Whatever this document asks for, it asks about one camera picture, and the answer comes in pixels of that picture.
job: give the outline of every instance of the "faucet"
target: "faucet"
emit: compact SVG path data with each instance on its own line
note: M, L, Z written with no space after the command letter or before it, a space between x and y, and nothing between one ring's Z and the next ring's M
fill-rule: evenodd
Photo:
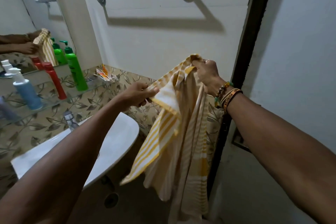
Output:
M78 114L78 113L83 113L83 112L74 112L72 113L71 111L65 111L63 113L64 119L66 120L70 131L73 131L75 128L78 128L79 125L77 124L75 117L73 116L74 114Z

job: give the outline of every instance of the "white washbasin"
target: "white washbasin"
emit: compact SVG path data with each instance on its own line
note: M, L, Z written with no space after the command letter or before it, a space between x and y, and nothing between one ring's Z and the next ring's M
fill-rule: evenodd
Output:
M12 159L11 164L20 179L40 158L70 133L66 129L57 136L41 143L26 153ZM120 113L108 131L100 148L99 156L87 178L84 188L102 177L131 148L139 134L139 125L131 117Z

